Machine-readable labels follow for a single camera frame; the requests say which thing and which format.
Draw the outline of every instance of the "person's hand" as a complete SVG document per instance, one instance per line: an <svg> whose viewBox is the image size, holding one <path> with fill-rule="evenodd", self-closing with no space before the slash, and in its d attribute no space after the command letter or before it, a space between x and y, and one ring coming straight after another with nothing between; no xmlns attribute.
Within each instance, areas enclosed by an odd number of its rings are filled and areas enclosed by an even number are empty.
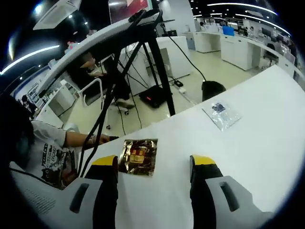
<svg viewBox="0 0 305 229"><path fill-rule="evenodd" d="M99 140L99 144L102 145L102 144L105 144L105 143L107 143L109 141L110 141L109 136L101 135L100 140Z"/></svg>

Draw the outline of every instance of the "white table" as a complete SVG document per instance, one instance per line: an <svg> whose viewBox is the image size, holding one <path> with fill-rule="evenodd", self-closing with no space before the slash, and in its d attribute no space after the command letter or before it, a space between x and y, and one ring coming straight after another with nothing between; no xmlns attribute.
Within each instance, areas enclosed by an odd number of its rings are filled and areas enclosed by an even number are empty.
<svg viewBox="0 0 305 229"><path fill-rule="evenodd" d="M185 32L188 42L194 42L195 50L198 52L220 51L220 33L216 32Z"/></svg>
<svg viewBox="0 0 305 229"><path fill-rule="evenodd" d="M58 115L68 110L75 101L66 84L67 82L64 81L62 86L50 95L35 120L43 121L57 128L62 127L63 122L59 119Z"/></svg>
<svg viewBox="0 0 305 229"><path fill-rule="evenodd" d="M224 132L202 111L203 104L218 101L242 116ZM91 163L120 156L125 139L159 139L152 177L119 173L116 228L192 229L191 154L214 159L262 211L277 211L291 193L305 151L301 87L274 65L203 104L98 148Z"/></svg>
<svg viewBox="0 0 305 229"><path fill-rule="evenodd" d="M180 48L184 51L184 53L190 57L190 51L187 46L186 38L184 36L182 37L172 37L172 39L180 46ZM192 72L192 66L191 64L187 61L186 57L183 55L183 53L178 49L178 47L168 38L168 37L158 37L157 42L159 45L159 48L161 50L162 58L165 64L165 67L167 69L167 74L168 76L172 76L175 79L179 79L183 76L189 75ZM127 53L128 56L130 57L135 46L138 43L129 45L127 47ZM148 53L151 53L149 45L146 43L146 47L148 50ZM125 54L125 49L122 50L121 56L120 56L120 61L122 64L125 66L128 57L126 57ZM137 69L143 80L148 84L149 87L155 85L155 81L153 79L153 76L148 73L147 67L148 62L146 60L146 55L144 52L144 48L140 48L140 52L138 53L138 56L136 59L133 61L134 67ZM133 66L130 67L129 74L146 85L143 80L140 78L138 73L135 71ZM130 84L131 84L131 89L133 94L138 94L141 93L145 90L147 90L145 87L140 85L138 82L136 82L133 79L130 79Z"/></svg>

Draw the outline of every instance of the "white t-shirt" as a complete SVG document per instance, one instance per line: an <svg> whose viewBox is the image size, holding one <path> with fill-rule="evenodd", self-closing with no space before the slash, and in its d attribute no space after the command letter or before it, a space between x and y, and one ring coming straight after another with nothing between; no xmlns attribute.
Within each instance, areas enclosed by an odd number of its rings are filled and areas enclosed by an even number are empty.
<svg viewBox="0 0 305 229"><path fill-rule="evenodd" d="M63 148L66 131L41 121L32 121L34 144L25 171L64 189L77 177L75 149Z"/></svg>

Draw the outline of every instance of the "computer screen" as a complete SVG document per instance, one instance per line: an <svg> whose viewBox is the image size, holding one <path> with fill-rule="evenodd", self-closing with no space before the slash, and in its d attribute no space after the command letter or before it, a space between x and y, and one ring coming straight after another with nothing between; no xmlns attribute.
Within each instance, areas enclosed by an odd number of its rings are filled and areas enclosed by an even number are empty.
<svg viewBox="0 0 305 229"><path fill-rule="evenodd" d="M151 0L109 0L111 23L129 18L142 9L150 9Z"/></svg>
<svg viewBox="0 0 305 229"><path fill-rule="evenodd" d="M268 37L272 37L272 33L270 30L267 30L265 28L262 28L262 34L268 36Z"/></svg>

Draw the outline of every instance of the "clear plastic bag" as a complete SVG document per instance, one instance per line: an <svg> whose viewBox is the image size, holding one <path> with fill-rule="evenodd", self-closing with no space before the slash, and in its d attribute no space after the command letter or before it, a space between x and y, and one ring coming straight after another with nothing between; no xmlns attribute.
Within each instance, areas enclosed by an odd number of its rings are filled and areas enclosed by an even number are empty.
<svg viewBox="0 0 305 229"><path fill-rule="evenodd" d="M205 104L202 109L221 131L228 129L241 119L235 110L223 102Z"/></svg>

